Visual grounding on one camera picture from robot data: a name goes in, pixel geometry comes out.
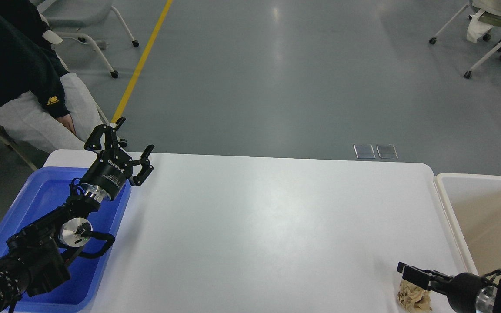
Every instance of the beige plastic bin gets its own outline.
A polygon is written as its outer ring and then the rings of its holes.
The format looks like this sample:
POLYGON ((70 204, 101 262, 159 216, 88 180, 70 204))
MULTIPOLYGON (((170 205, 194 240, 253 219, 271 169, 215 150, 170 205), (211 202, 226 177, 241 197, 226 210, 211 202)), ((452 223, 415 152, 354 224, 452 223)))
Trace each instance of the beige plastic bin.
POLYGON ((435 184, 467 269, 501 268, 501 176, 439 174, 435 184))

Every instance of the gray sweatpants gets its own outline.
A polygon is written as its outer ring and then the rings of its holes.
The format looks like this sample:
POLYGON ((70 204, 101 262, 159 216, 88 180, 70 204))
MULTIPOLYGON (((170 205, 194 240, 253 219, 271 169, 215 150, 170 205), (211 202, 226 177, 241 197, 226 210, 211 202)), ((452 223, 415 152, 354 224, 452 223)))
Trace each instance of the gray sweatpants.
POLYGON ((28 91, 0 107, 0 126, 12 138, 52 152, 57 149, 82 150, 95 126, 102 124, 96 102, 75 73, 61 77, 65 106, 71 113, 76 136, 42 109, 38 98, 28 91))

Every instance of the white bag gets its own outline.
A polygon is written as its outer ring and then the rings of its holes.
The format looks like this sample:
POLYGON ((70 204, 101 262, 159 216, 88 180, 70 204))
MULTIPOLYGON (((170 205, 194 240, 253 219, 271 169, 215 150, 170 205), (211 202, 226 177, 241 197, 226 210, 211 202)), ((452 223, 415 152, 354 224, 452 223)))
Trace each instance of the white bag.
POLYGON ((488 32, 493 26, 479 22, 479 17, 483 15, 484 10, 480 9, 475 15, 471 15, 471 23, 467 27, 467 40, 473 43, 477 43, 477 39, 481 38, 486 32, 488 32))

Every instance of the chair leg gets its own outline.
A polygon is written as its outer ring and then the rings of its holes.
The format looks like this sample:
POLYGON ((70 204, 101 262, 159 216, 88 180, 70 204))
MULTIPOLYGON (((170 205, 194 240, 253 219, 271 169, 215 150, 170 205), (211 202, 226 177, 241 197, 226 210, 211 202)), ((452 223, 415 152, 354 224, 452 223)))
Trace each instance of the chair leg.
POLYGON ((455 20, 455 18, 459 16, 459 14, 463 13, 468 7, 469 7, 469 2, 467 2, 467 4, 465 4, 461 9, 459 9, 458 12, 450 20, 448 20, 448 22, 444 24, 444 26, 442 26, 442 28, 440 28, 440 30, 438 30, 436 34, 434 34, 433 38, 437 38, 438 35, 441 32, 443 32, 443 30, 452 22, 452 20, 455 20))
POLYGON ((495 45, 487 54, 485 54, 477 63, 475 63, 469 71, 467 71, 464 75, 466 79, 469 79, 471 77, 471 71, 474 71, 477 67, 479 67, 482 63, 484 63, 491 55, 493 55, 499 48, 501 47, 501 42, 499 42, 497 45, 495 45))
POLYGON ((2 135, 0 133, 0 140, 8 147, 10 147, 11 149, 13 149, 17 154, 18 156, 20 156, 20 158, 22 159, 22 161, 24 161, 26 163, 26 165, 28 165, 32 170, 36 171, 38 168, 34 165, 34 163, 32 163, 32 161, 30 161, 30 159, 26 156, 26 154, 22 153, 22 151, 18 148, 17 144, 14 143, 14 141, 12 139, 8 139, 6 138, 4 135, 2 135))
POLYGON ((103 61, 104 65, 106 66, 107 70, 111 73, 111 77, 117 78, 119 77, 119 73, 111 67, 110 62, 107 61, 106 57, 98 47, 98 44, 92 39, 92 37, 88 36, 87 34, 84 33, 67 33, 67 32, 58 32, 57 33, 61 37, 66 37, 66 38, 84 38, 86 41, 92 46, 92 49, 100 56, 100 59, 103 61))
POLYGON ((111 10, 115 13, 117 18, 119 19, 119 22, 121 22, 121 25, 123 25, 123 28, 125 28, 125 31, 127 32, 127 35, 131 39, 131 42, 133 43, 133 46, 138 47, 139 42, 133 37, 133 34, 131 33, 131 30, 129 30, 129 27, 127 26, 127 23, 125 23, 125 20, 123 20, 123 17, 119 13, 119 10, 115 8, 114 6, 111 6, 111 10))
POLYGON ((109 125, 110 124, 110 121, 107 119, 106 115, 104 114, 104 112, 102 111, 101 107, 96 104, 96 109, 98 110, 98 113, 100 115, 100 118, 102 119, 102 121, 106 124, 106 125, 109 125))
POLYGON ((63 65, 63 67, 69 71, 69 67, 65 64, 65 62, 63 61, 63 59, 56 53, 55 54, 57 56, 57 58, 59 59, 59 61, 61 61, 61 65, 63 65))
POLYGON ((484 33, 484 35, 483 35, 483 40, 484 41, 489 41, 492 38, 491 31, 492 31, 492 28, 489 29, 488 32, 484 33))

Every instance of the white table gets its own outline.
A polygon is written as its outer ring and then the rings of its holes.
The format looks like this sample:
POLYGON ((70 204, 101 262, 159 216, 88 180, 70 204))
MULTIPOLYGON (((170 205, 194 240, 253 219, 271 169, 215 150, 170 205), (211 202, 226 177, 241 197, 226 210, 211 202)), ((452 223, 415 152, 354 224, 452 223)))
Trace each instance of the white table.
MULTIPOLYGON (((397 313, 398 261, 465 271, 426 165, 152 158, 82 312, 397 313)), ((45 166, 94 159, 58 150, 45 166)))

